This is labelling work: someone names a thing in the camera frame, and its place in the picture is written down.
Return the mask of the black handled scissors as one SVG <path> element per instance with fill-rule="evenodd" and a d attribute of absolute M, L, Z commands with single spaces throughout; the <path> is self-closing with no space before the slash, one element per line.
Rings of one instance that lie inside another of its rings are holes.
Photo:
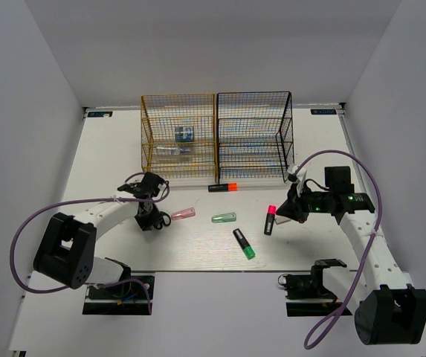
<path fill-rule="evenodd" d="M 163 211 L 158 211 L 156 213 L 154 222 L 153 222 L 153 228 L 156 230 L 161 230 L 165 227 L 169 227 L 171 225 L 171 217 L 168 213 L 163 212 Z"/>

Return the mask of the pink cap black highlighter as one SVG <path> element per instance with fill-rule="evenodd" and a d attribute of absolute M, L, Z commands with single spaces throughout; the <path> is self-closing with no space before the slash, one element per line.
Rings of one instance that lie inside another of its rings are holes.
<path fill-rule="evenodd" d="M 275 222 L 276 206 L 269 205 L 265 218 L 264 235 L 270 236 Z"/>

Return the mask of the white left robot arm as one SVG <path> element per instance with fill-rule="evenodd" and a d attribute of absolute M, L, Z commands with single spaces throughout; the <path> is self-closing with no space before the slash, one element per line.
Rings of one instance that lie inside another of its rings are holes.
<path fill-rule="evenodd" d="M 146 172 L 139 182 L 124 182 L 117 189 L 128 197 L 95 199 L 95 206 L 81 213 L 54 214 L 33 260 L 35 271 L 71 288 L 106 286 L 117 297 L 132 287 L 129 267 L 110 258 L 96 257 L 99 238 L 127 219 L 133 218 L 142 231 L 161 230 L 171 223 L 157 203 L 170 192 L 169 182 Z"/>

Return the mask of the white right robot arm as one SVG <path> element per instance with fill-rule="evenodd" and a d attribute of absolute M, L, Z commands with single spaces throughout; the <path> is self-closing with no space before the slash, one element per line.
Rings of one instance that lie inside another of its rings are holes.
<path fill-rule="evenodd" d="M 384 235 L 375 227 L 378 214 L 366 193 L 355 192 L 347 166 L 326 167 L 320 191 L 306 183 L 306 170 L 289 171 L 291 187 L 276 214 L 304 223 L 311 213 L 335 218 L 359 259 L 360 277 L 339 259 L 318 260 L 310 283 L 299 296 L 313 291 L 334 294 L 347 303 L 355 329 L 365 345 L 418 344 L 426 325 L 426 290 L 416 289 L 399 268 Z"/>

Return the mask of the white eraser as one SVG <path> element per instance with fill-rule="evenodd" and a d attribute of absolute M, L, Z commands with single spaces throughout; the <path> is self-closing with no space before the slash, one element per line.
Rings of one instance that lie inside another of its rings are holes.
<path fill-rule="evenodd" d="M 287 218 L 287 217 L 283 217 L 283 216 L 275 216 L 274 221 L 275 221 L 275 223 L 276 223 L 277 225 L 281 225 L 281 224 L 284 224 L 284 223 L 290 222 L 290 221 L 291 221 L 291 219 L 289 219 L 289 218 Z"/>

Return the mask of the pink transparent correction tape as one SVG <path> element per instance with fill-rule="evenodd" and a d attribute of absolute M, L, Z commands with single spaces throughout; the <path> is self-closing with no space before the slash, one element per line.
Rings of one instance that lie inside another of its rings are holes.
<path fill-rule="evenodd" d="M 171 220 L 177 221 L 180 219 L 191 218 L 191 217 L 194 217 L 195 215 L 196 215 L 196 211 L 194 208 L 186 208 L 186 209 L 177 211 L 175 213 L 172 213 Z"/>

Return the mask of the green transparent correction tape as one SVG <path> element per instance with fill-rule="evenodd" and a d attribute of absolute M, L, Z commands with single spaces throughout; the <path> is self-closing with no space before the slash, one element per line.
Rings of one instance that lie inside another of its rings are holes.
<path fill-rule="evenodd" d="M 212 223 L 226 223 L 226 222 L 235 222 L 236 214 L 234 212 L 230 213 L 221 213 L 211 217 Z"/>

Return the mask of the green cap black highlighter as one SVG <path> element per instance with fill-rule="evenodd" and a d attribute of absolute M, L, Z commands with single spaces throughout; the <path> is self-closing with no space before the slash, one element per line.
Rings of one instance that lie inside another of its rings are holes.
<path fill-rule="evenodd" d="M 233 235 L 248 260 L 255 258 L 255 252 L 239 228 L 233 230 Z"/>

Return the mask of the orange cap black highlighter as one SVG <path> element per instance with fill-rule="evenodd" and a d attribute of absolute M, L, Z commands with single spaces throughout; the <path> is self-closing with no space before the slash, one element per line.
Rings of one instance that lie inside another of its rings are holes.
<path fill-rule="evenodd" d="M 209 193 L 232 192 L 238 190 L 237 183 L 212 184 L 207 188 Z"/>

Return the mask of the blue white small box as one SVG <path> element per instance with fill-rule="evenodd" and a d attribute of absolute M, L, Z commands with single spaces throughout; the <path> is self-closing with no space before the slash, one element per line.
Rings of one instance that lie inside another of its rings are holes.
<path fill-rule="evenodd" d="M 189 143 L 195 140 L 193 126 L 176 126 L 174 135 L 175 141 L 178 143 Z"/>

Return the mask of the right blue table label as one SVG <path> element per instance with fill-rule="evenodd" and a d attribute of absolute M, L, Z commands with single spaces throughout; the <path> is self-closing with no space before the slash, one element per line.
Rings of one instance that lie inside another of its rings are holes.
<path fill-rule="evenodd" d="M 311 109 L 312 115 L 336 115 L 337 111 L 335 109 Z"/>

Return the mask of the blue table label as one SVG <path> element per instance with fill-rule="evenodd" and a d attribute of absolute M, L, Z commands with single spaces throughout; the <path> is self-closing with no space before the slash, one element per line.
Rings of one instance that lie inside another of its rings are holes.
<path fill-rule="evenodd" d="M 311 109 L 312 115 L 336 115 L 337 111 L 335 109 Z"/>
<path fill-rule="evenodd" d="M 87 113 L 88 118 L 110 118 L 113 111 L 90 111 Z"/>

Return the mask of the left blue table label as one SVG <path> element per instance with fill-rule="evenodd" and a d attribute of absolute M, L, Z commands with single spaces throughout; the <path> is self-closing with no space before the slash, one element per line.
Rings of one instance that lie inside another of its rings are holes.
<path fill-rule="evenodd" d="M 110 118 L 113 111 L 90 111 L 87 113 L 88 118 Z"/>

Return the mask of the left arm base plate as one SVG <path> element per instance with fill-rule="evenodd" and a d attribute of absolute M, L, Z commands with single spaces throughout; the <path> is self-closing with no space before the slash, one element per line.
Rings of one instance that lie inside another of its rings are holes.
<path fill-rule="evenodd" d="M 133 277 L 145 285 L 148 294 L 146 294 L 141 285 L 136 282 L 107 289 L 88 287 L 83 303 L 83 314 L 123 316 L 150 315 L 149 307 L 152 307 L 153 303 L 155 276 L 136 275 Z"/>

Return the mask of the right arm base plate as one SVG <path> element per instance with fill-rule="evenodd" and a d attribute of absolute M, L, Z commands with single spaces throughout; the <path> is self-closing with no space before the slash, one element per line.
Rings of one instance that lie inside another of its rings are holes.
<path fill-rule="evenodd" d="M 285 291 L 286 315 L 290 318 L 325 317 L 342 305 L 329 290 L 313 287 L 310 274 L 281 274 L 277 284 Z"/>

